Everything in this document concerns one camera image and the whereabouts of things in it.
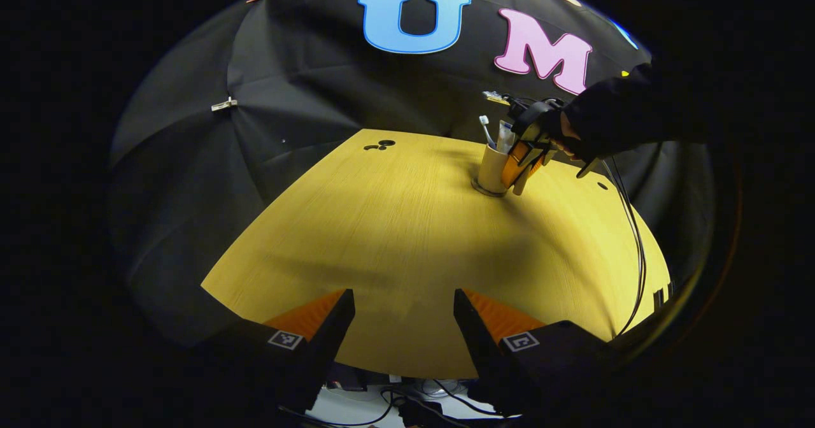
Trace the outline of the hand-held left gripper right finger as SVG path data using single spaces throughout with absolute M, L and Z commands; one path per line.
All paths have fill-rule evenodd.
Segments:
M 453 315 L 479 399 L 500 415 L 553 413 L 605 381 L 620 361 L 613 346 L 574 322 L 545 324 L 471 289 L 456 289 Z

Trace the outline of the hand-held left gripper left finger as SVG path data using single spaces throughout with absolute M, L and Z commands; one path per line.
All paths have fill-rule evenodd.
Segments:
M 204 358 L 248 378 L 262 404 L 310 410 L 355 317 L 352 289 L 309 301 L 270 320 L 239 318 L 204 341 Z

